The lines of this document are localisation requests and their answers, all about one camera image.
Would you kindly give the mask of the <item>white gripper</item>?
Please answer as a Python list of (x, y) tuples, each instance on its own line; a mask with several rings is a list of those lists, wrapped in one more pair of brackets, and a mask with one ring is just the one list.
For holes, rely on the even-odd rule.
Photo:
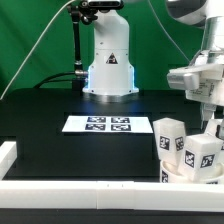
[(205, 128), (207, 122), (214, 117), (216, 106), (224, 107), (224, 51), (203, 51), (194, 62), (194, 65), (222, 66), (222, 76), (215, 79), (217, 71), (208, 71), (200, 78), (199, 88), (186, 92), (186, 98), (202, 102), (200, 106), (201, 127)]

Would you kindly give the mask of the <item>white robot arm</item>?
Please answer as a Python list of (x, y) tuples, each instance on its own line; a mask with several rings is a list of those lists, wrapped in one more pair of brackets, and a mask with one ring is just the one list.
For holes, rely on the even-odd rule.
[[(134, 71), (129, 63), (129, 25), (117, 14), (127, 0), (85, 0), (94, 21), (94, 60), (89, 66), (84, 92), (108, 100), (136, 93)], [(165, 0), (169, 15), (204, 30), (200, 50), (186, 67), (171, 69), (171, 88), (201, 103), (201, 120), (210, 120), (224, 107), (224, 0)]]

